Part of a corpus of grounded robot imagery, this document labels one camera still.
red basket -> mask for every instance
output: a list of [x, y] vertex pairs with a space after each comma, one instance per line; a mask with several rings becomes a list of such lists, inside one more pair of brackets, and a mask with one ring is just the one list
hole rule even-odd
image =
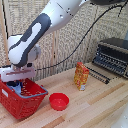
[[0, 81], [0, 102], [16, 119], [32, 115], [47, 94], [45, 88], [29, 79], [25, 80], [21, 94]]

cable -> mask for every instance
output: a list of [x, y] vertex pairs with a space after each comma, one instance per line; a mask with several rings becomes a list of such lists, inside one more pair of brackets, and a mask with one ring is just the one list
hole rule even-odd
[[55, 66], [57, 66], [57, 65], [59, 65], [59, 64], [61, 64], [61, 63], [63, 63], [63, 62], [66, 61], [67, 59], [69, 59], [69, 58], [74, 54], [74, 52], [78, 49], [78, 47], [81, 45], [81, 43], [83, 42], [83, 40], [85, 39], [85, 37], [87, 36], [87, 34], [90, 32], [90, 30], [93, 28], [93, 26], [97, 23], [97, 21], [98, 21], [102, 16], [104, 16], [105, 13], [107, 13], [108, 11], [110, 11], [110, 10], [112, 10], [112, 9], [114, 9], [114, 8], [118, 8], [118, 7], [120, 7], [120, 8], [122, 9], [124, 6], [126, 6], [126, 4], [127, 4], [127, 2], [125, 2], [125, 4], [124, 4], [123, 6], [122, 6], [122, 5], [114, 5], [114, 6], [110, 7], [109, 9], [107, 9], [104, 13], [102, 13], [102, 14], [93, 22], [92, 26], [88, 29], [88, 31], [86, 32], [86, 34], [83, 36], [82, 40], [81, 40], [80, 43], [77, 45], [77, 47], [75, 48], [75, 50], [74, 50], [66, 59], [64, 59], [63, 61], [61, 61], [61, 62], [59, 62], [59, 63], [57, 63], [57, 64], [55, 64], [55, 65], [53, 65], [53, 66], [45, 67], [45, 68], [41, 68], [41, 69], [37, 69], [37, 70], [43, 70], [43, 69], [55, 67]]

wooden table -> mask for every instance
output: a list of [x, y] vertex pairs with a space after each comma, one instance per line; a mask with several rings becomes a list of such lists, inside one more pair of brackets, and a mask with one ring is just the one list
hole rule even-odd
[[[89, 76], [85, 91], [74, 84], [75, 69], [37, 81], [49, 91], [32, 116], [16, 120], [0, 105], [0, 128], [110, 128], [128, 102], [128, 81], [113, 79], [108, 85]], [[64, 111], [49, 104], [52, 93], [65, 93], [69, 105]]]

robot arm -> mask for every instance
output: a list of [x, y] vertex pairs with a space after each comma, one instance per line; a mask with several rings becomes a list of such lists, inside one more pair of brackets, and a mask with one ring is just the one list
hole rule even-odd
[[8, 57], [10, 62], [19, 68], [25, 66], [29, 62], [29, 53], [38, 40], [65, 26], [85, 3], [92, 2], [103, 6], [124, 1], [126, 0], [50, 0], [17, 42], [14, 41], [17, 37], [9, 37]]
[[38, 40], [42, 36], [64, 27], [84, 4], [93, 3], [100, 6], [108, 6], [126, 1], [50, 0], [23, 35], [9, 37], [8, 57], [12, 65], [10, 68], [0, 68], [2, 81], [8, 82], [34, 77], [34, 66], [28, 67], [28, 64], [32, 63], [41, 54], [41, 50], [36, 44]]

box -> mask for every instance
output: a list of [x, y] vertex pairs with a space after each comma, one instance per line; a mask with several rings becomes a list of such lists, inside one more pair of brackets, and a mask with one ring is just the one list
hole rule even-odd
[[89, 70], [82, 62], [77, 62], [74, 82], [80, 91], [85, 90], [85, 85], [88, 79]]

